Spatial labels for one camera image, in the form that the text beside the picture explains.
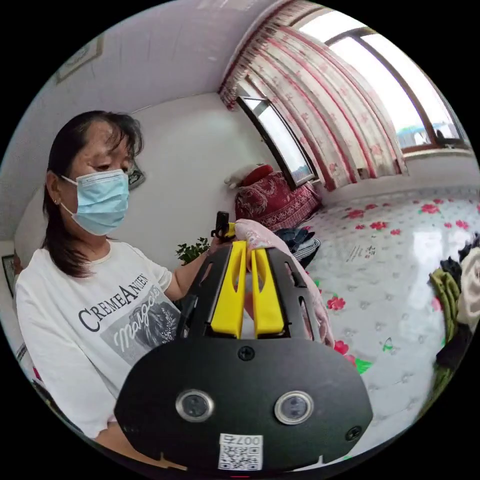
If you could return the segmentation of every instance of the face mask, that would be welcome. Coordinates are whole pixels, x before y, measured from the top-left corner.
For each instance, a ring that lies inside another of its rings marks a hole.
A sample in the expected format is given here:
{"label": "face mask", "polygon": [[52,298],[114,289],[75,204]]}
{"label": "face mask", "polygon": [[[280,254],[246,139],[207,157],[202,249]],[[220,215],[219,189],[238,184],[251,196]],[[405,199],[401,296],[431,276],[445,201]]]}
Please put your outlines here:
{"label": "face mask", "polygon": [[125,218],[129,206],[129,177],[123,170],[112,170],[79,176],[76,181],[78,208],[72,213],[61,206],[84,230],[93,235],[107,235]]}

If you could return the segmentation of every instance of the camera lens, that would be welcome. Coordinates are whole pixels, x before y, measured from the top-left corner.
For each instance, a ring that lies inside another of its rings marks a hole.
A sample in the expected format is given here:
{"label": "camera lens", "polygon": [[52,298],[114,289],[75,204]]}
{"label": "camera lens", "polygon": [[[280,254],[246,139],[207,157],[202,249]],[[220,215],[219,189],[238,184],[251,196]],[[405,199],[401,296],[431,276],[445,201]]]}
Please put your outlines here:
{"label": "camera lens", "polygon": [[204,422],[212,415],[214,402],[205,392],[189,390],[178,396],[175,408],[187,422]]}
{"label": "camera lens", "polygon": [[285,425],[298,425],[312,414],[314,401],[303,391],[289,391],[283,394],[275,404],[277,420]]}

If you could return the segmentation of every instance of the ceiling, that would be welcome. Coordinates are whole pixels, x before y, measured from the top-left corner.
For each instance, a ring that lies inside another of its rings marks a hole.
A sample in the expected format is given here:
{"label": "ceiling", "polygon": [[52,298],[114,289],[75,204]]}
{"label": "ceiling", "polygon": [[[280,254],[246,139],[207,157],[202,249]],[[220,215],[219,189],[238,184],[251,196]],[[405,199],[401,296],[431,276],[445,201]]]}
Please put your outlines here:
{"label": "ceiling", "polygon": [[216,92],[244,35],[279,3],[175,0],[107,30],[102,54],[59,84],[52,77],[20,121],[1,163],[0,240],[13,238],[68,120],[88,110],[133,113]]}

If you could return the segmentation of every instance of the paper label on bed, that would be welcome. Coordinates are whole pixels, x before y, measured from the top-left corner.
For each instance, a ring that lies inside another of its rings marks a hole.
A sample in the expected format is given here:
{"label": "paper label on bed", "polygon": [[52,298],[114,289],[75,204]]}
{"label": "paper label on bed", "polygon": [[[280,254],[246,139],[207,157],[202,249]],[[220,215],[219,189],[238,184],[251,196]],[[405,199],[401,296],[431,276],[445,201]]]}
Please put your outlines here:
{"label": "paper label on bed", "polygon": [[356,243],[339,247],[338,256],[347,264],[358,265],[368,262],[377,254],[371,243]]}
{"label": "paper label on bed", "polygon": [[263,435],[220,434],[219,470],[256,471],[262,469]]}

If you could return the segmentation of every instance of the bed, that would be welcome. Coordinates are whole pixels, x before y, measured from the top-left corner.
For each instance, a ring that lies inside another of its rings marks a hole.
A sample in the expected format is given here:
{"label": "bed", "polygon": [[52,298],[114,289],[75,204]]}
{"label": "bed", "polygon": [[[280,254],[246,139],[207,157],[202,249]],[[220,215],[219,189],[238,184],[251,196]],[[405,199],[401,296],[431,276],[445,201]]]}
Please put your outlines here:
{"label": "bed", "polygon": [[307,271],[328,308],[335,349],[355,362],[373,408],[348,457],[407,429],[428,398],[445,341],[429,273],[440,260],[458,260],[480,230],[479,193],[455,187],[384,194],[338,203],[301,224],[321,240]]}

